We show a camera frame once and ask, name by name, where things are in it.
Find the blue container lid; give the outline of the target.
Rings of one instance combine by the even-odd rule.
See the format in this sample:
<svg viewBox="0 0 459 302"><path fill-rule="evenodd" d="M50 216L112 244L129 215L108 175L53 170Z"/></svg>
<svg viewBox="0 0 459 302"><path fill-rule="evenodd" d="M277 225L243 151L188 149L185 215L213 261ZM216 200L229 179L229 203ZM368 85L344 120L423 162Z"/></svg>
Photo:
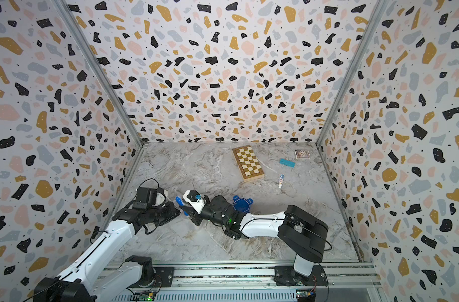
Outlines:
<svg viewBox="0 0 459 302"><path fill-rule="evenodd" d="M252 204L253 200L251 198L242 198L238 195L233 196L233 208L236 211L242 213L249 213Z"/></svg>

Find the small white toothpaste tube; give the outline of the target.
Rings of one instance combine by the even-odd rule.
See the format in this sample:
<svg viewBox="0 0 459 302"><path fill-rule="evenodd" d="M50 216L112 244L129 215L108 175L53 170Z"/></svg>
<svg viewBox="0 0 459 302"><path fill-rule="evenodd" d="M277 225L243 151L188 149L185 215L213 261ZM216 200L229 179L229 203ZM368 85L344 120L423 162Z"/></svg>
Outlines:
<svg viewBox="0 0 459 302"><path fill-rule="evenodd" d="M282 189L283 183L284 183L284 175L283 174L279 174L279 181L278 181L278 188L279 189Z"/></svg>

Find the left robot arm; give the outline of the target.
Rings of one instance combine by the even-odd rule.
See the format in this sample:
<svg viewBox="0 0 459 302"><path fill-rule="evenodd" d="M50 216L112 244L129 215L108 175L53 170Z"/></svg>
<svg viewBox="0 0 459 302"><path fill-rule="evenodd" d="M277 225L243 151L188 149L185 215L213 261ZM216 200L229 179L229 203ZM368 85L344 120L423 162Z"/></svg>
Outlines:
<svg viewBox="0 0 459 302"><path fill-rule="evenodd" d="M99 276L112 258L140 230L151 234L147 224L156 228L180 215L172 202L162 208L123 208L113 217L99 238L73 264L54 278L44 278L34 289L33 301L111 301L132 285L162 287L152 258L131 256L109 276Z"/></svg>

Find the blue toothbrush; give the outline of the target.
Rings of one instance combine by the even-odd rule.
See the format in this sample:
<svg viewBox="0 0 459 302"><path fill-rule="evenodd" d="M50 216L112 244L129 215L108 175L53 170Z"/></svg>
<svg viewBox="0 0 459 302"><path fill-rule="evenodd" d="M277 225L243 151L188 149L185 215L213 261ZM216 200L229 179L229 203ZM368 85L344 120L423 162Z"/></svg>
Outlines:
<svg viewBox="0 0 459 302"><path fill-rule="evenodd" d="M177 202L177 204L179 206L185 206L184 202L182 201L181 197L179 197L179 196L176 197L176 202Z"/></svg>

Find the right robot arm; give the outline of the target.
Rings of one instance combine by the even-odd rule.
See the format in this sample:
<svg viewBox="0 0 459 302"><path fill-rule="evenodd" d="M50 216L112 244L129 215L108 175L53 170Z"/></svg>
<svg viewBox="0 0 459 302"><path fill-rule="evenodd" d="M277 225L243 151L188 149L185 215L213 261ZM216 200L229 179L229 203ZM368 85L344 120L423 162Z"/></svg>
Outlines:
<svg viewBox="0 0 459 302"><path fill-rule="evenodd" d="M278 238L296 254L290 269L278 269L275 273L277 285L308 285L317 281L312 277L314 266L322 263L326 246L331 245L327 241L329 228L325 222L295 205L275 214L254 215L235 210L221 195L212 200L197 195L195 200L202 204L197 205L195 210L185 212L196 226L204 220L210 221L234 240Z"/></svg>

